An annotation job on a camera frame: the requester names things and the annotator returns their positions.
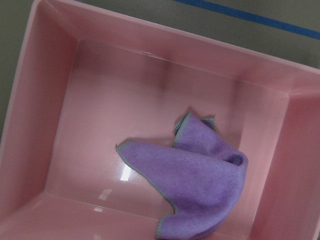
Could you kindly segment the pink plastic tray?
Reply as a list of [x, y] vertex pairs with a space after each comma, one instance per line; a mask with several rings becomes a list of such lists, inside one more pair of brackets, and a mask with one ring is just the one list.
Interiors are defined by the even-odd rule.
[[249, 160], [212, 240], [315, 240], [320, 71], [74, 0], [32, 4], [0, 146], [3, 240], [152, 240], [170, 204], [115, 150], [188, 110]]

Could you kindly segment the purple microfiber cloth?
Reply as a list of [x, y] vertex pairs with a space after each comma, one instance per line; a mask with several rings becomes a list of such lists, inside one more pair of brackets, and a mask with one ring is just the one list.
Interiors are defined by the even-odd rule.
[[187, 113], [174, 131], [171, 147], [128, 140], [116, 151], [173, 208], [159, 220], [155, 237], [198, 240], [216, 231], [237, 203], [248, 159], [215, 132], [211, 118]]

